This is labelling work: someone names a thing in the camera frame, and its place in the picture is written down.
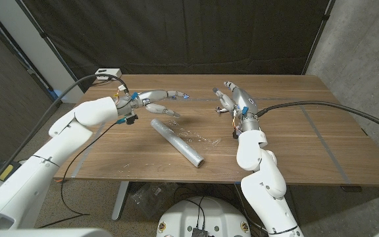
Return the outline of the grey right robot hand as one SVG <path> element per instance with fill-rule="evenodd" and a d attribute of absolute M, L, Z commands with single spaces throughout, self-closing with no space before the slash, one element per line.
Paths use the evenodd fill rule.
<path fill-rule="evenodd" d="M 222 105 L 222 108 L 217 107 L 217 113 L 230 112 L 234 116 L 257 114 L 258 108 L 255 100 L 244 89 L 229 81 L 225 81 L 224 85 L 232 92 L 232 98 L 218 88 L 213 88 L 213 93 L 219 98 Z"/>

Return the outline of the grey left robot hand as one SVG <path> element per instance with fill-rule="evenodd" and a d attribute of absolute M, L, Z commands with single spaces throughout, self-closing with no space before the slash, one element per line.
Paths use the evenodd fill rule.
<path fill-rule="evenodd" d="M 187 99 L 189 95 L 179 91 L 167 90 L 150 90 L 146 92 L 141 92 L 131 102 L 131 108 L 137 109 L 140 107 L 145 107 L 150 113 L 165 114 L 168 116 L 179 118 L 180 115 L 177 112 L 170 110 L 165 106 L 156 104 L 157 101 L 161 101 L 166 98 L 177 97 Z"/>

